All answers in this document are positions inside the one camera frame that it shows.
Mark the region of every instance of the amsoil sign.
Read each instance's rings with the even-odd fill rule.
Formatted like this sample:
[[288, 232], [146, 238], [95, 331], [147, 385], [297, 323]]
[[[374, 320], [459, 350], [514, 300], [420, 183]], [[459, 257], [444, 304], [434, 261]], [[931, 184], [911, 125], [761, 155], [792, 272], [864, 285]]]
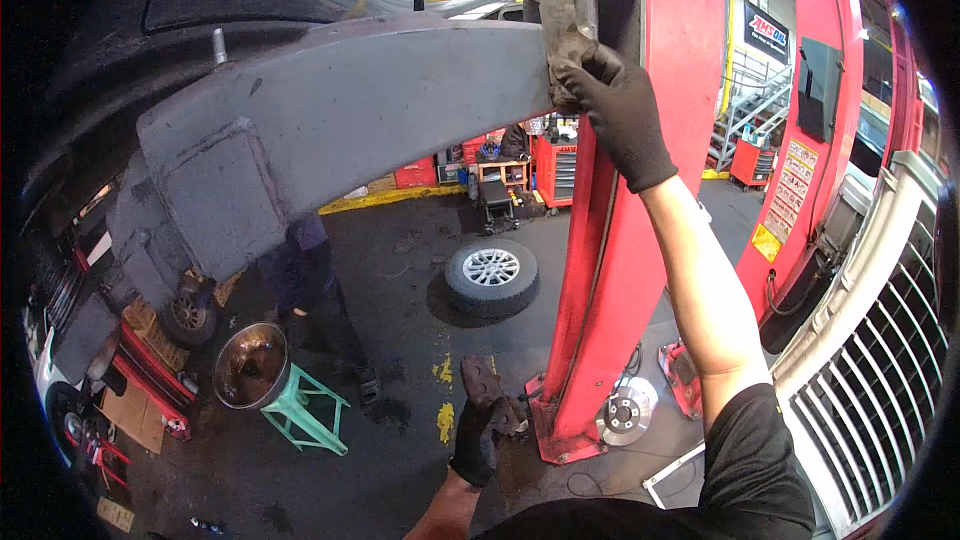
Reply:
[[743, 40], [786, 65], [790, 62], [790, 32], [761, 9], [743, 1]]

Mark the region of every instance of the green stool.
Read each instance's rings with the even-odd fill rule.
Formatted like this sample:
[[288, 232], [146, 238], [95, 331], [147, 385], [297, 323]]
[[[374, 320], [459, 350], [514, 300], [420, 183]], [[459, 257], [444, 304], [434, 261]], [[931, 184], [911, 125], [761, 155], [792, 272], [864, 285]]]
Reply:
[[[301, 381], [310, 383], [315, 390], [300, 388]], [[312, 395], [328, 396], [336, 401], [337, 406], [333, 416], [333, 431], [330, 431], [327, 426], [317, 421], [306, 409], [307, 403], [310, 402], [310, 396]], [[342, 457], [347, 453], [347, 445], [340, 439], [340, 410], [343, 406], [349, 407], [350, 405], [349, 402], [338, 396], [333, 390], [316, 379], [311, 378], [303, 369], [291, 363], [290, 378], [287, 379], [287, 384], [283, 387], [283, 391], [276, 397], [276, 400], [261, 408], [260, 413], [269, 419], [270, 423], [280, 430], [280, 433], [284, 437], [293, 442], [296, 450], [302, 451], [305, 446], [318, 446], [319, 448], [333, 451]], [[274, 414], [286, 417], [286, 424], [281, 425], [281, 422], [277, 420]], [[306, 432], [306, 434], [310, 436], [310, 438], [314, 438], [316, 442], [294, 438], [294, 435], [290, 432], [291, 424], [294, 424]]]

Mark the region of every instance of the metal bolt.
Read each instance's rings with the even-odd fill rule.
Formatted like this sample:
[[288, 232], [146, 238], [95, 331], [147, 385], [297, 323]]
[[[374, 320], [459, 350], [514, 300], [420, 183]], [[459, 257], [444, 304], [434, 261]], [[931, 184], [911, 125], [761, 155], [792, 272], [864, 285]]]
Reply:
[[227, 44], [224, 42], [222, 27], [213, 30], [213, 63], [215, 65], [227, 63]]

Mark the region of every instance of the black t-shirt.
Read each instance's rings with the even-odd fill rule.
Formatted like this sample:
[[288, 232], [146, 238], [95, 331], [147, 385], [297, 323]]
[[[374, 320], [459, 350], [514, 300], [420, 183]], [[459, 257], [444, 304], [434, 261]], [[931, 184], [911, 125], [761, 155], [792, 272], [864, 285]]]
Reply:
[[810, 489], [797, 473], [793, 439], [772, 385], [750, 386], [724, 406], [706, 437], [704, 459], [698, 506], [662, 510], [619, 498], [553, 500], [477, 538], [812, 537]]

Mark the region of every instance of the mechanic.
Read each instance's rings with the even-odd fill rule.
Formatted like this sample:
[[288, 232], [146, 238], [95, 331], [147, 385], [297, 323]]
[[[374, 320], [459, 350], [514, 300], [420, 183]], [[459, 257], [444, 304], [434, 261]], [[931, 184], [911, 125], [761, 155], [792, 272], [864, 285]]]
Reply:
[[[545, 502], [479, 537], [810, 538], [810, 489], [797, 471], [757, 320], [737, 273], [677, 176], [649, 75], [603, 45], [589, 49], [582, 66], [565, 62], [556, 71], [653, 222], [679, 334], [700, 374], [703, 486], [698, 506], [672, 510], [618, 498]], [[497, 466], [490, 417], [467, 401], [446, 481], [408, 539], [467, 537], [480, 489]]]
[[359, 386], [363, 405], [376, 401], [380, 396], [377, 370], [370, 365], [347, 314], [347, 299], [333, 270], [330, 240], [317, 211], [291, 225], [284, 242], [258, 258], [256, 266], [276, 301], [290, 345], [318, 352], [333, 348], [335, 374], [347, 374]]

